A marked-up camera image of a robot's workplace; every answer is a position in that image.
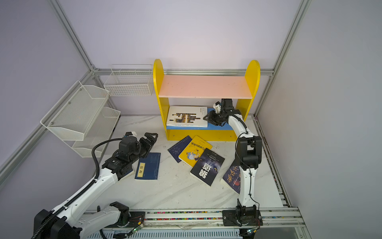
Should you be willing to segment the black wolf book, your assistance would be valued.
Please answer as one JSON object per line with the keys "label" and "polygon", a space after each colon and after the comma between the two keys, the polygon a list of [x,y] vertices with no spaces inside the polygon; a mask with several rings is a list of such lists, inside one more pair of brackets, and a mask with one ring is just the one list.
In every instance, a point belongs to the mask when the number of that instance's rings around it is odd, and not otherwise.
{"label": "black wolf book", "polygon": [[206,149],[191,169],[190,175],[206,185],[211,186],[224,161],[224,157],[210,149]]}

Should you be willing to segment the navy book yellow label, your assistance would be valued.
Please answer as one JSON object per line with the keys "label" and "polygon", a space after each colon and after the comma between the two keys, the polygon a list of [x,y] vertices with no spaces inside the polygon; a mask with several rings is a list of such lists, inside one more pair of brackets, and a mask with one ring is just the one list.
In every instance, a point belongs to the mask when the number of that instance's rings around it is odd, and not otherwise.
{"label": "navy book yellow label", "polygon": [[135,174],[136,180],[157,180],[159,174],[161,153],[149,153],[146,158],[140,158]]}

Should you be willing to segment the yellow pink blue bookshelf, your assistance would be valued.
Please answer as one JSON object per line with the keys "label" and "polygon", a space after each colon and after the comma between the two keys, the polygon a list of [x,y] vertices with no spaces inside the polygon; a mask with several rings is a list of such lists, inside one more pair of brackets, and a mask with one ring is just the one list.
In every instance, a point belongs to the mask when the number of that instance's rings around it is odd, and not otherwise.
{"label": "yellow pink blue bookshelf", "polygon": [[167,75],[162,61],[156,59],[153,65],[153,83],[158,100],[167,140],[181,140],[186,136],[199,136],[206,141],[235,141],[237,129],[229,123],[204,129],[196,127],[167,126],[170,99],[236,99],[235,109],[246,121],[256,97],[261,78],[261,68],[257,60],[252,60],[244,76]]}

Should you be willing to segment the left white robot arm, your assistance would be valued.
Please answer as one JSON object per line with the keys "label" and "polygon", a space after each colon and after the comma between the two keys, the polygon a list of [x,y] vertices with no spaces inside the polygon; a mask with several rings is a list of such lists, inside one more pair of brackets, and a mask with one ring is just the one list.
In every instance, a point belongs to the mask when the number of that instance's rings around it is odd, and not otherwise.
{"label": "left white robot arm", "polygon": [[129,207],[119,202],[110,203],[105,209],[83,218],[84,212],[109,187],[132,171],[132,164],[146,158],[158,139],[157,133],[145,133],[138,139],[136,133],[127,132],[119,142],[118,150],[100,165],[95,151],[111,139],[95,145],[92,158],[95,176],[66,201],[47,211],[41,210],[34,218],[34,239],[82,239],[109,225],[125,227],[131,221]]}

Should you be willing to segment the navy bagua book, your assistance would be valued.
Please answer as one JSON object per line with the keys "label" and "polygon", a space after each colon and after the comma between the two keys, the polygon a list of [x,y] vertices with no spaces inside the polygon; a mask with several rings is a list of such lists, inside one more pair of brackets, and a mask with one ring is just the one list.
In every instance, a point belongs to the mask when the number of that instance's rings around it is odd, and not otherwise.
{"label": "navy bagua book", "polygon": [[171,156],[175,159],[177,163],[182,161],[181,159],[179,159],[179,156],[191,141],[192,138],[190,136],[186,136],[185,138],[183,138],[168,149],[168,152],[171,154]]}

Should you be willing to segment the purple illustrated book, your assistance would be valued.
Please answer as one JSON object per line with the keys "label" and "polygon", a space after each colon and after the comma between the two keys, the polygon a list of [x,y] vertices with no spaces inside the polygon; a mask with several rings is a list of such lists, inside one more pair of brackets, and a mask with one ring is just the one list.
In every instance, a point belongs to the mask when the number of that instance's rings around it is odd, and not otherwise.
{"label": "purple illustrated book", "polygon": [[222,179],[220,180],[221,184],[233,190],[235,193],[240,194],[240,168],[234,163],[228,168],[224,173]]}

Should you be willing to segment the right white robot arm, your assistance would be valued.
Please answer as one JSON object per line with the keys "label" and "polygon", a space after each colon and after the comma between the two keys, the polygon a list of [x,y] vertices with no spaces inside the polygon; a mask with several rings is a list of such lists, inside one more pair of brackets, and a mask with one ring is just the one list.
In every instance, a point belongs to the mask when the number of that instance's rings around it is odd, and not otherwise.
{"label": "right white robot arm", "polygon": [[224,212],[223,216],[239,227],[250,224],[262,226],[260,203],[253,196],[255,175],[262,162],[262,139],[250,131],[241,112],[233,107],[232,99],[216,102],[204,120],[215,126],[228,124],[237,136],[234,162],[238,163],[240,170],[240,194],[235,214],[230,216]]}

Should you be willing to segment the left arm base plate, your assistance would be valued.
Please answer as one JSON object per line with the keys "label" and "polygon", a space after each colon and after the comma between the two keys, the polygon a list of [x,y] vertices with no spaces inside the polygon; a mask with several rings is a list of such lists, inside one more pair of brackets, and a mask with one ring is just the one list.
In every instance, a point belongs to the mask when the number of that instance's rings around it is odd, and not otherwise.
{"label": "left arm base plate", "polygon": [[135,228],[139,223],[144,222],[145,212],[137,211],[137,212],[124,212],[121,214],[120,221],[117,223],[117,226],[120,228]]}

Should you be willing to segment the white mesh two-tier rack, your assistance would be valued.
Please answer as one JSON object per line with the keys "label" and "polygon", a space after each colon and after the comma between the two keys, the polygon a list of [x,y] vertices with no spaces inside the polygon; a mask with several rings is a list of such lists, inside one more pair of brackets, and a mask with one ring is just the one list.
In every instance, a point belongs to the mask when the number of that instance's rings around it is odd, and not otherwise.
{"label": "white mesh two-tier rack", "polygon": [[107,106],[109,96],[108,90],[77,81],[40,123],[80,157],[91,158],[120,118],[120,111]]}

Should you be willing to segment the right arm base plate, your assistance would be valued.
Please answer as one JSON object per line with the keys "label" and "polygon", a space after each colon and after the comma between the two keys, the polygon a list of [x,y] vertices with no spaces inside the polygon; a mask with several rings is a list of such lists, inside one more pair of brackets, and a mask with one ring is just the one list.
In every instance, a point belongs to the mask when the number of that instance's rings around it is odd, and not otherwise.
{"label": "right arm base plate", "polygon": [[239,210],[223,210],[222,220],[224,226],[262,226],[263,219],[259,210],[243,209]]}

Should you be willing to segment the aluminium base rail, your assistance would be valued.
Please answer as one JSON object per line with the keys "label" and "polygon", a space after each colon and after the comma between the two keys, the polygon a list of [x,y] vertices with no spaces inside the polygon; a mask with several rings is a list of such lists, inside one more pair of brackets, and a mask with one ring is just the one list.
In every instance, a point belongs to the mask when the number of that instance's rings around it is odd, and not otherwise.
{"label": "aluminium base rail", "polygon": [[263,208],[263,225],[224,226],[222,211],[235,209],[131,210],[145,212],[143,224],[135,228],[109,225],[88,236],[89,239],[260,239],[272,230],[283,239],[309,239],[310,233],[298,208]]}

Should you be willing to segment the yellow cartoon book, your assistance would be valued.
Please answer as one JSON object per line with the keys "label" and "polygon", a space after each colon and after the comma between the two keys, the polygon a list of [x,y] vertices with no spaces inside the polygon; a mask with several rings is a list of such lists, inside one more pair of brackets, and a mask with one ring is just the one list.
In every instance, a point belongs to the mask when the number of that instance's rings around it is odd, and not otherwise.
{"label": "yellow cartoon book", "polygon": [[195,136],[180,153],[179,159],[190,167],[194,167],[206,149],[212,149],[212,145],[201,137]]}

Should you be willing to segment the white book brown bars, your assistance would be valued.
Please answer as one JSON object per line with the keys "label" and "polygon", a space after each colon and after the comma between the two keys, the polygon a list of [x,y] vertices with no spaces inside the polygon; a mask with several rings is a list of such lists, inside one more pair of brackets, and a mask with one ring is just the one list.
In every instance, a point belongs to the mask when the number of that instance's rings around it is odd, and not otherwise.
{"label": "white book brown bars", "polygon": [[208,122],[204,120],[207,114],[207,107],[170,106],[166,126],[208,127]]}

